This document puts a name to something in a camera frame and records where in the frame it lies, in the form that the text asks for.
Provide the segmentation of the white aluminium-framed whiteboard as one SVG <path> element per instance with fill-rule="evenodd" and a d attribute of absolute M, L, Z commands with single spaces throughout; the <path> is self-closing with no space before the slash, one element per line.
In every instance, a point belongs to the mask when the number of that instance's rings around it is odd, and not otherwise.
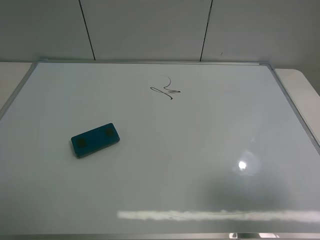
<path fill-rule="evenodd" d="M 269 64 L 38 61 L 0 111 L 0 237 L 317 240 L 320 139 Z"/>

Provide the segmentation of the teal whiteboard eraser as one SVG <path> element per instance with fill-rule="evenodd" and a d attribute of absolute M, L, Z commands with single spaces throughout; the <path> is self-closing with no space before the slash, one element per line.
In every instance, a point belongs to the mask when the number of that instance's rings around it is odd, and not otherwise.
<path fill-rule="evenodd" d="M 75 156 L 80 159 L 113 146 L 120 141 L 120 136 L 112 123 L 97 127 L 71 138 Z"/>

